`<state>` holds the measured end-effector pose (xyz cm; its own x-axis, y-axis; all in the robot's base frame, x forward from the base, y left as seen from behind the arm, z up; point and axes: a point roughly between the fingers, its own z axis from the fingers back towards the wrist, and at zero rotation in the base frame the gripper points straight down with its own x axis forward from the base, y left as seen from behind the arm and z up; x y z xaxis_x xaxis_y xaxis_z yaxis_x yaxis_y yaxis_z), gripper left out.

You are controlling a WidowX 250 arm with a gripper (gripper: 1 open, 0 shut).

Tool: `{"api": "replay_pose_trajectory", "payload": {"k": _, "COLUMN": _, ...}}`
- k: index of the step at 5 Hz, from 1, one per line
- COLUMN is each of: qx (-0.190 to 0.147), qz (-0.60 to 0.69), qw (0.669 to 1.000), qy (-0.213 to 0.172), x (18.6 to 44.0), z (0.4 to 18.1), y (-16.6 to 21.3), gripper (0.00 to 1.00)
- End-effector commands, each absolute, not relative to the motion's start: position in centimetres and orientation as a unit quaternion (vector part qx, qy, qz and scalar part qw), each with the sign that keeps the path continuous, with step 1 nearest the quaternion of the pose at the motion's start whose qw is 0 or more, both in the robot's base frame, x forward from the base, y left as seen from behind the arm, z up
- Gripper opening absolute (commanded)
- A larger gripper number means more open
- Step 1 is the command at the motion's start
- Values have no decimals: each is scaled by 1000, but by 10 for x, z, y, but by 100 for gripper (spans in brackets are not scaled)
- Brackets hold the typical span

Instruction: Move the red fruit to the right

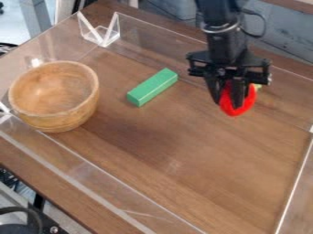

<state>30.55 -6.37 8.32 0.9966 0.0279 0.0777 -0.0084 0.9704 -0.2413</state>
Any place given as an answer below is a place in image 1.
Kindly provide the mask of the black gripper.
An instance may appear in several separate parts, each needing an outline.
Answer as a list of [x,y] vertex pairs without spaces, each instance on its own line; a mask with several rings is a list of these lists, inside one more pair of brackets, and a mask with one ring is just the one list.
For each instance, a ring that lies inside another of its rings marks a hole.
[[207,50],[188,52],[188,74],[203,77],[211,99],[220,102],[221,80],[231,80],[233,109],[241,107],[245,98],[245,83],[270,83],[270,61],[256,57],[248,50],[244,32],[239,29],[203,30]]

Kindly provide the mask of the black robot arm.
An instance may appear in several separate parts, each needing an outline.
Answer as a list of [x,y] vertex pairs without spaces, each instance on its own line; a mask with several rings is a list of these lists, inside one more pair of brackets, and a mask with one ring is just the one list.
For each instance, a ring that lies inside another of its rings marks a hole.
[[249,33],[243,27],[244,14],[256,14],[244,10],[236,0],[195,2],[203,17],[200,29],[205,34],[207,49],[185,55],[188,74],[204,79],[216,104],[220,104],[221,94],[228,92],[229,104],[237,110],[247,100],[251,86],[270,83],[271,62],[249,52]]

